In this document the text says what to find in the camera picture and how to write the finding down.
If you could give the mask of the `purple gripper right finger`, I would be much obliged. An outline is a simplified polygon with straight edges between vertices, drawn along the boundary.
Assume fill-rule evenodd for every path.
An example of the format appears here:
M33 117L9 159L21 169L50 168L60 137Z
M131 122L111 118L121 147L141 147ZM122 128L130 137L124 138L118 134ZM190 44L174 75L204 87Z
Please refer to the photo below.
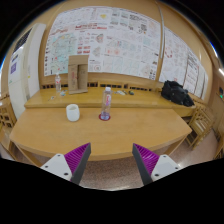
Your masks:
M148 185L181 169L168 155L157 155L138 144L133 144L132 154L143 185Z

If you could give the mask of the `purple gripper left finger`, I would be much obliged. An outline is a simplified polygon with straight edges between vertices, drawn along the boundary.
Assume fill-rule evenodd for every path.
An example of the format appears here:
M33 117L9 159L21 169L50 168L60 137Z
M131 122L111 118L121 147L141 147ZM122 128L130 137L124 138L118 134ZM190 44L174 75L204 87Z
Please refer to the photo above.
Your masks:
M91 144L81 145L66 154L55 154L41 168L78 185L91 154Z

